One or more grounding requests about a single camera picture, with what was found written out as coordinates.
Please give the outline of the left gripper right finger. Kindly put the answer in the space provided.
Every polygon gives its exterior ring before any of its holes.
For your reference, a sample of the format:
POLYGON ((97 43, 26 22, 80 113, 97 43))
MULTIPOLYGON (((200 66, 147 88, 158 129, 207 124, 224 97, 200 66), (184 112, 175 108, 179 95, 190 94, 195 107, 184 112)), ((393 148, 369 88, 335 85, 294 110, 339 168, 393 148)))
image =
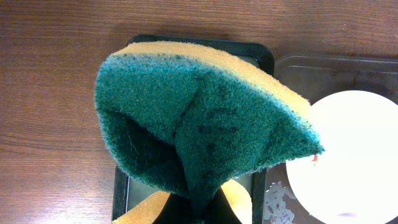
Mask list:
POLYGON ((204 210, 205 224, 241 224, 222 190, 219 188, 204 210))

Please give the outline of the white plate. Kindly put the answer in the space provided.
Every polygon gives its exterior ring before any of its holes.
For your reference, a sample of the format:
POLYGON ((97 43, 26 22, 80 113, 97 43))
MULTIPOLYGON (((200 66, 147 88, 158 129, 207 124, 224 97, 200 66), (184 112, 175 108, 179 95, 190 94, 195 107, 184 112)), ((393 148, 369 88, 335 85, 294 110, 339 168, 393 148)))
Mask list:
POLYGON ((397 104, 342 91, 311 107, 324 152, 286 163, 301 205, 323 223, 387 223, 397 216, 397 104))

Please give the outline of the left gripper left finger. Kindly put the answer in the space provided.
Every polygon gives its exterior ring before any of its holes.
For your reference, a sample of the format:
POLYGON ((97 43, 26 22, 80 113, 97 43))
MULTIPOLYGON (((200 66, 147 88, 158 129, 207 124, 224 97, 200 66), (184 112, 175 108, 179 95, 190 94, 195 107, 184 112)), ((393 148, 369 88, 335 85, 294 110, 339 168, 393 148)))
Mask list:
POLYGON ((191 224, 194 221, 190 200, 170 194, 153 224, 191 224))

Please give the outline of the green and yellow sponge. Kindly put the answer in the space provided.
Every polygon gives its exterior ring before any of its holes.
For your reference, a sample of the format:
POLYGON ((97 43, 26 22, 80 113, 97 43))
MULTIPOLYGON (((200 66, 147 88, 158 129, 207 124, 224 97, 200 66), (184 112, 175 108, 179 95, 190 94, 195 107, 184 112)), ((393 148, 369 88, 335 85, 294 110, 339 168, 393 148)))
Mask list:
POLYGON ((222 184, 321 154, 310 103, 260 68, 183 42, 133 43, 102 63, 95 108, 129 176, 190 200, 195 222, 222 184))

